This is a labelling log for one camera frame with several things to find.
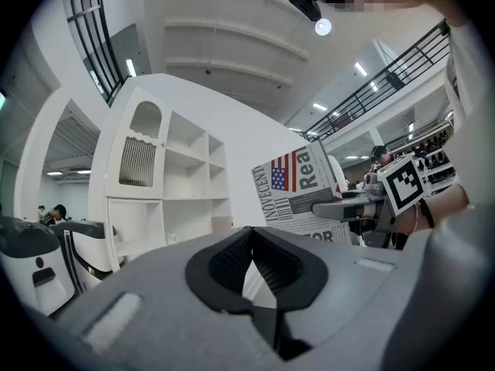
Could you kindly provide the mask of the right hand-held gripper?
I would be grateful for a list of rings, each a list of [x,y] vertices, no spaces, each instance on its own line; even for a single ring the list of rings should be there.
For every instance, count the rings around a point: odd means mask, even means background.
[[[342,199],[312,204],[318,217],[340,222],[361,220],[361,234],[391,236],[397,217],[416,203],[425,201],[425,187],[416,162],[402,155],[385,167],[387,179],[365,188],[367,198]]]

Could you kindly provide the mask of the white shelf cabinet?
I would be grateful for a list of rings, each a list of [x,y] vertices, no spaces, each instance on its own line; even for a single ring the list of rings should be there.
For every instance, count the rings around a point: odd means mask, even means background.
[[[105,195],[111,144],[124,104],[135,88],[119,93],[98,139],[91,166],[88,217],[104,224],[113,271],[122,262],[150,250],[220,233],[233,225],[224,143],[163,100],[172,110],[163,197],[116,199]]]

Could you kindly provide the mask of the black metal railing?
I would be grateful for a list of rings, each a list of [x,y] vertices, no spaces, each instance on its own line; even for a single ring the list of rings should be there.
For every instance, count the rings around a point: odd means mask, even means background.
[[[107,105],[112,105],[126,77],[122,74],[111,42],[104,0],[69,0],[67,22],[75,30],[82,60]]]
[[[301,133],[324,140],[383,104],[449,55],[449,26],[443,19],[374,77]]]

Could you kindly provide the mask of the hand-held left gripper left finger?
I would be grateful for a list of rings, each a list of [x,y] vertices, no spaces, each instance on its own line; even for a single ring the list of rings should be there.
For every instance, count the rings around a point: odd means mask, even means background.
[[[252,313],[253,304],[243,297],[245,275],[252,262],[251,227],[196,252],[187,262],[189,289],[210,309],[224,313]]]

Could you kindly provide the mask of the ribbed glass cabinet door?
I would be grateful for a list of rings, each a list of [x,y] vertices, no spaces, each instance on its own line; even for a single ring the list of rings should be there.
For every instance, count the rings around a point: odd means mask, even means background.
[[[166,141],[172,110],[137,87],[124,104],[111,144],[105,195],[116,199],[163,197]]]

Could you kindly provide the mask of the white and black service robot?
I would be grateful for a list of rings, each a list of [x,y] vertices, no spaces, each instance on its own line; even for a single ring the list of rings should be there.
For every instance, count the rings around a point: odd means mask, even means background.
[[[0,266],[19,300],[51,316],[113,273],[104,224],[0,218]]]

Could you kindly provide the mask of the flag print newspaper book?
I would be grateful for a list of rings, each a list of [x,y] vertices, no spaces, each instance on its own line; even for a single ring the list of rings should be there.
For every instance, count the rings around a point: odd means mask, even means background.
[[[333,243],[353,243],[347,223],[312,212],[319,202],[340,201],[347,191],[343,171],[320,141],[291,151],[251,171],[266,225]]]

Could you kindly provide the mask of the person's right forearm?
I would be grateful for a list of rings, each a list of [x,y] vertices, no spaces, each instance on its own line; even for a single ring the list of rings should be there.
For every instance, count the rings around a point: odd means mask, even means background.
[[[428,197],[422,204],[416,203],[401,213],[393,225],[394,233],[410,235],[439,225],[446,217],[464,210],[469,205],[468,197],[459,184]]]

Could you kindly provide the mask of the shelf of dark shoes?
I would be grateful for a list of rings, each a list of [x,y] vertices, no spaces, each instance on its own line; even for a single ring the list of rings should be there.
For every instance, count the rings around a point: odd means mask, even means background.
[[[443,150],[444,145],[449,140],[449,135],[450,132],[443,129],[434,133],[433,136],[416,142],[408,150],[412,153],[426,185],[436,185],[453,178],[455,175],[455,169]]]

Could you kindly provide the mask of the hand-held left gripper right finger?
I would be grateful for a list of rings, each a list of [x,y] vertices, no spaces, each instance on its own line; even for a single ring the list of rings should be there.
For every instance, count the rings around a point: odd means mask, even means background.
[[[293,243],[284,231],[252,230],[252,260],[281,311],[308,308],[324,289],[329,270],[314,253]]]

